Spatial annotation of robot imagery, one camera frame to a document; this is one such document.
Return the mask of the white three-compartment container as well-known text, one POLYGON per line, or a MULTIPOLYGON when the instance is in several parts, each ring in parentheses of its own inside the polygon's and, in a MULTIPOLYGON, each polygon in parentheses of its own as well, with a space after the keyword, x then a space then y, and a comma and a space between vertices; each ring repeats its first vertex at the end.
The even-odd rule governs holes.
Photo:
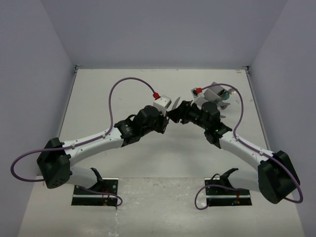
POLYGON ((216 82, 213 82, 212 87, 206 89, 204 91, 204 97, 207 101, 213 102, 219 107, 221 110, 226 109, 230 103, 227 103, 226 100, 221 100, 221 95, 223 93, 228 93, 228 91, 220 85, 217 85, 216 82))

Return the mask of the teal plastic spoon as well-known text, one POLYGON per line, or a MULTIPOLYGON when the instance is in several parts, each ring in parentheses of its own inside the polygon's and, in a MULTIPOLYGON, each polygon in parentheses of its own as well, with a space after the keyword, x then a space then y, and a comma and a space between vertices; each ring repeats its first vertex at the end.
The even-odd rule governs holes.
POLYGON ((229 95, 228 93, 223 93, 223 94, 221 95, 221 100, 222 100, 222 101, 228 100, 229 97, 230 97, 230 95, 229 95))

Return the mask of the thin silver knife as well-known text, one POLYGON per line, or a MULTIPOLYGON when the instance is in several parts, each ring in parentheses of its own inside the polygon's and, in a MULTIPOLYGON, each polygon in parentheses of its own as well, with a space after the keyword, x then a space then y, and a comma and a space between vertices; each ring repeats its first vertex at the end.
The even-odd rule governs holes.
POLYGON ((181 98, 181 97, 178 97, 178 98, 174 101, 171 110, 174 110, 174 109, 177 108, 177 105, 178 105, 178 103, 179 103, 179 101, 180 101, 180 98, 181 98))

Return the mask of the ornate silver teaspoon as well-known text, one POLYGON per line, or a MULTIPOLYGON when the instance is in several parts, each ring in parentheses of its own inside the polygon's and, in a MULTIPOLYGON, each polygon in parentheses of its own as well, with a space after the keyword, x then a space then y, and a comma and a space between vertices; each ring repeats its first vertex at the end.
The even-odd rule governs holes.
POLYGON ((236 90, 235 89, 229 89, 228 90, 228 93, 230 94, 230 95, 234 95, 234 94, 236 94, 237 92, 236 92, 236 90))

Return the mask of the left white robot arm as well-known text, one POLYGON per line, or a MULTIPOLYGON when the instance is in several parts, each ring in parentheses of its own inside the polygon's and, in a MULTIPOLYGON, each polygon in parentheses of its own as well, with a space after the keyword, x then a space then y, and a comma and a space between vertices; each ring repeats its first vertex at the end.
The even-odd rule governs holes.
POLYGON ((72 184, 87 189, 92 194, 102 190, 103 181, 96 168, 82 168, 77 163, 106 150, 122 148, 136 143, 150 132, 163 134, 168 120, 167 109, 146 106, 138 114, 117 122, 113 128, 75 141, 61 142, 50 139, 37 164, 49 189, 72 184))

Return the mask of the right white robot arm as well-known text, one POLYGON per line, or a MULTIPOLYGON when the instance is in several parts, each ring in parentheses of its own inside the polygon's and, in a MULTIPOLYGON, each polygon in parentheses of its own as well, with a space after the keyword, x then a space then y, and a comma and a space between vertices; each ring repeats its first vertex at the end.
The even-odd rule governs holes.
POLYGON ((191 122, 204 129, 210 144, 234 154, 253 167, 258 173, 259 192, 269 202, 277 204, 300 188, 300 180, 289 155, 284 151, 262 149, 242 139, 221 122, 215 103, 205 102, 199 108, 193 102, 182 101, 177 108, 167 112, 167 116, 174 123, 191 122))

